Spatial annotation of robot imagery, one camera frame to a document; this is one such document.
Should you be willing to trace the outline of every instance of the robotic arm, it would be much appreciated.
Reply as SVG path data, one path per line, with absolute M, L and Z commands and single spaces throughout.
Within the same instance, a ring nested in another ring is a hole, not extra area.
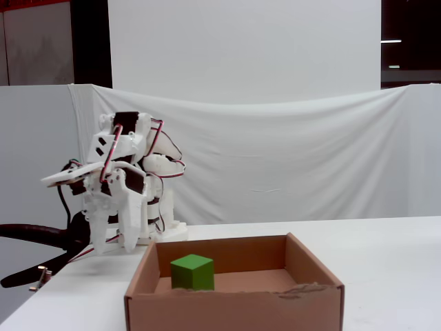
M 163 179 L 183 175 L 182 153 L 162 131 L 163 122 L 137 112 L 101 115 L 101 131 L 93 136 L 87 164 L 73 163 L 41 181 L 69 185 L 83 194 L 90 237 L 100 253 L 109 217 L 117 215 L 123 245 L 187 239 L 185 223 L 174 220 L 173 194 Z

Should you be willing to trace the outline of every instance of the green block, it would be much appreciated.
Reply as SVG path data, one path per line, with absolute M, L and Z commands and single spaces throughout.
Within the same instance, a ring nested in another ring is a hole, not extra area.
M 214 290 L 214 262 L 195 254 L 171 262 L 172 288 Z

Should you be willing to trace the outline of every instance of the white wall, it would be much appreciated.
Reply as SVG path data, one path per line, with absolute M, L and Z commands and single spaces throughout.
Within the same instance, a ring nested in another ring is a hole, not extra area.
M 0 86 L 8 85 L 8 64 L 6 63 L 5 32 L 3 13 L 0 12 Z
M 69 2 L 3 15 L 10 85 L 74 82 Z
M 0 88 L 0 223 L 65 228 L 66 213 L 56 188 L 40 179 L 79 156 L 72 99 L 67 86 Z M 81 200 L 65 189 L 72 216 Z M 0 279 L 52 259 L 64 251 L 0 237 Z M 0 323 L 33 295 L 28 286 L 0 287 Z
M 380 0 L 109 0 L 113 86 L 214 103 L 380 89 Z

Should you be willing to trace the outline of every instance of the white table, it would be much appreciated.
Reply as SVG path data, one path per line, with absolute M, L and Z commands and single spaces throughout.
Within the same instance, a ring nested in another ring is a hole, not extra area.
M 190 240 L 287 232 L 346 285 L 345 330 L 441 330 L 441 217 L 189 227 Z M 123 296 L 144 250 L 67 265 L 0 331 L 125 330 Z

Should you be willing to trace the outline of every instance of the open cardboard box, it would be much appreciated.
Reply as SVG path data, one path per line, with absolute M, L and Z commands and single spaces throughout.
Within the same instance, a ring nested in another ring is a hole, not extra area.
M 172 290 L 170 262 L 214 260 L 215 291 Z M 127 330 L 342 330 L 344 285 L 293 234 L 151 243 L 125 295 Z

